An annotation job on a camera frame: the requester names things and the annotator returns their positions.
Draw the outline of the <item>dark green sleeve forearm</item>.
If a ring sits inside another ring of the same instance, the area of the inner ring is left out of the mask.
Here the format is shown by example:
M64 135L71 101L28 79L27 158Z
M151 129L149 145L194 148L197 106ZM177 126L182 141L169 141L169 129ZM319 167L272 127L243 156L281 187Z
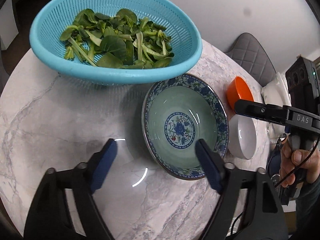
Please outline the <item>dark green sleeve forearm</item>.
M315 225L319 220L319 178L304 183L299 197L296 199L297 228Z

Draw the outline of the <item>person's right hand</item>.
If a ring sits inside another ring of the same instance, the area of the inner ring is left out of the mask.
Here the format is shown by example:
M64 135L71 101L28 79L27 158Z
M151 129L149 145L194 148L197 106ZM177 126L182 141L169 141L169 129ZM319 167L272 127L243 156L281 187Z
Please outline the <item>person's right hand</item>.
M304 161L309 151L295 150L293 151L287 141L281 149L281 166L279 170L280 178L287 176L296 166ZM312 184L319 177L319 149L316 148L312 156L301 166L307 170L306 182Z

